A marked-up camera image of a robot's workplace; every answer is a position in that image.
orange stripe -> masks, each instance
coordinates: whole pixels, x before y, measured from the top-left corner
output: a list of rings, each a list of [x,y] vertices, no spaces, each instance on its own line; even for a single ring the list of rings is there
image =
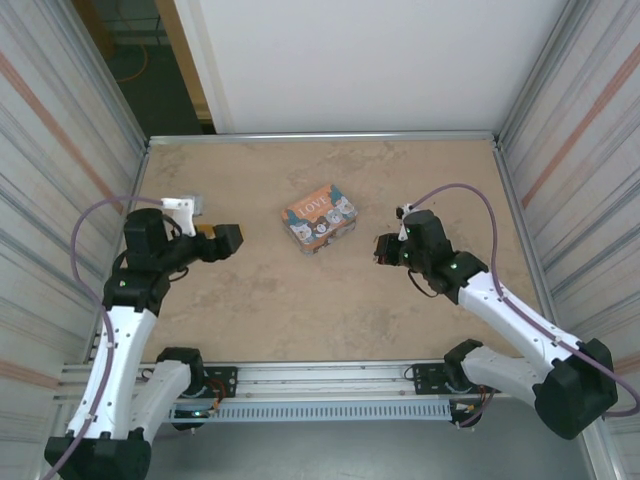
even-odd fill
[[[73,143],[69,135],[67,135],[56,119],[53,118],[51,112],[49,112],[38,97],[36,97],[33,90],[29,88],[27,83],[2,52],[0,52],[0,71],[2,71],[5,78],[9,83],[11,83],[11,85],[13,85],[13,88],[15,88],[24,101],[27,102],[34,113],[38,115],[44,126],[47,127],[47,130],[51,132],[51,135],[58,140],[60,145],[62,145],[71,158],[76,161],[96,187],[98,187],[98,190],[100,190],[105,197],[113,197],[114,195],[111,189],[107,186],[104,180],[100,178],[80,149]],[[112,205],[118,213],[123,212],[124,207],[121,203],[113,203]]]
[[[531,199],[533,196],[540,190],[540,187],[547,181],[549,176],[553,173],[553,171],[560,165],[560,162],[564,160],[567,154],[571,151],[571,149],[578,142],[580,137],[584,134],[585,130],[591,122],[604,110],[604,108],[609,104],[611,99],[614,97],[618,90],[624,85],[627,79],[631,76],[631,74],[635,71],[636,67],[640,64],[640,44],[633,49],[631,55],[627,57],[624,63],[620,66],[618,71],[615,73],[613,78],[609,81],[602,93],[598,96],[593,106],[587,112],[587,115],[582,119],[582,121],[578,124],[575,130],[569,135],[569,138],[564,142],[560,150],[556,152],[556,154],[549,162],[549,165],[545,167],[545,169],[540,174],[540,177],[536,180],[536,182],[531,187],[531,190],[527,192],[527,194],[522,199],[522,205],[524,208],[531,203]]]
[[[615,372],[619,375],[640,371],[640,353],[634,353],[621,358],[614,365]]]
[[[21,367],[15,363],[0,360],[0,377],[9,378],[18,382],[37,385],[38,387],[55,390],[58,388],[58,379],[50,377],[30,368]]]

marble-pattern surface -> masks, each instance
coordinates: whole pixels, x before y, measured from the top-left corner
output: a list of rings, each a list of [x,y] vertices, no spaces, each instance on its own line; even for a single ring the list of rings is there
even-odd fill
[[[488,142],[154,146],[142,194],[202,194],[198,221],[240,223],[245,242],[232,258],[194,264],[173,284],[145,359],[166,346],[197,347],[206,361],[436,358],[467,338],[517,354],[445,297],[420,294],[406,269],[372,261],[376,235],[397,231],[395,207],[449,182],[473,184],[489,197],[499,222],[501,278],[537,305]],[[354,203],[358,224],[306,257],[280,213],[327,183]],[[488,263],[491,229],[479,199],[449,191],[425,207],[442,219],[454,248]]]

corrugated metal wall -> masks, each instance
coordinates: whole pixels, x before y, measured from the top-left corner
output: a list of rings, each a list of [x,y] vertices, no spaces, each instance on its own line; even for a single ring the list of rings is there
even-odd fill
[[[640,388],[640,2],[592,2],[576,33],[506,161],[559,323],[605,342]],[[637,478],[640,418],[607,423]]]
[[[0,478],[27,478],[63,362],[82,361],[95,308],[69,267],[73,224],[130,193],[144,157],[137,124],[67,2],[0,2]],[[100,288],[122,205],[81,232]]]

white panel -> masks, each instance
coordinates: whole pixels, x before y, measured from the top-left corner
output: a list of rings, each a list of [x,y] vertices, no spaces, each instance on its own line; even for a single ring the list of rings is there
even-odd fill
[[[496,129],[565,0],[176,0],[221,133]]]

cartoon tin box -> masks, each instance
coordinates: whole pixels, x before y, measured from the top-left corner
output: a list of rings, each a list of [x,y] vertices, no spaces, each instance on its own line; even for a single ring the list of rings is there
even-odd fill
[[[325,185],[282,212],[287,231],[303,253],[313,255],[356,226],[353,204],[335,185]]]

